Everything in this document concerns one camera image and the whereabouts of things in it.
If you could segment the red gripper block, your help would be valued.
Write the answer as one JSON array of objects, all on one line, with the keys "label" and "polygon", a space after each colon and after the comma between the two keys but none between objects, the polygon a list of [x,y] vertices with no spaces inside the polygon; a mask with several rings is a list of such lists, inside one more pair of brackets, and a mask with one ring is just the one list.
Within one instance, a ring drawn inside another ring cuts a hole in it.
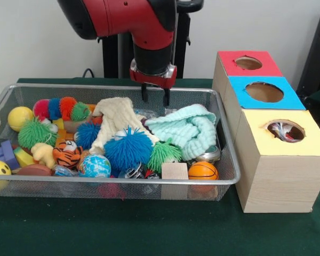
[{"label": "red gripper block", "polygon": [[[170,103],[170,88],[175,85],[177,77],[177,67],[169,64],[168,70],[160,75],[146,75],[137,69],[135,60],[130,64],[130,78],[137,83],[147,83],[164,89],[163,106],[167,107]],[[148,102],[147,84],[141,84],[141,96],[144,102]]]}]

